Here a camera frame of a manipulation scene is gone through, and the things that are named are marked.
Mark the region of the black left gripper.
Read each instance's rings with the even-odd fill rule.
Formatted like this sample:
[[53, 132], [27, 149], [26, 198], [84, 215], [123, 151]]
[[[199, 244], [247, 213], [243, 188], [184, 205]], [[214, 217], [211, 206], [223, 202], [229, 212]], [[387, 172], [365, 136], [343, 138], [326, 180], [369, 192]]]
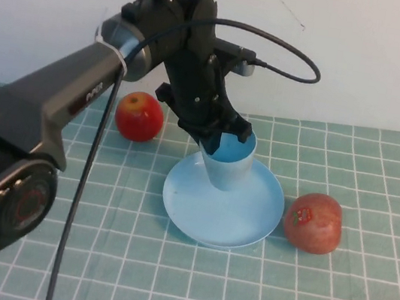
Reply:
[[223, 132], [239, 142], [252, 135], [252, 125], [232, 107], [224, 77], [229, 72], [250, 76], [256, 53], [228, 41], [199, 44], [187, 42], [165, 60], [169, 82], [161, 84], [156, 97], [177, 115], [182, 127], [199, 135], [199, 146], [212, 156], [220, 147]]

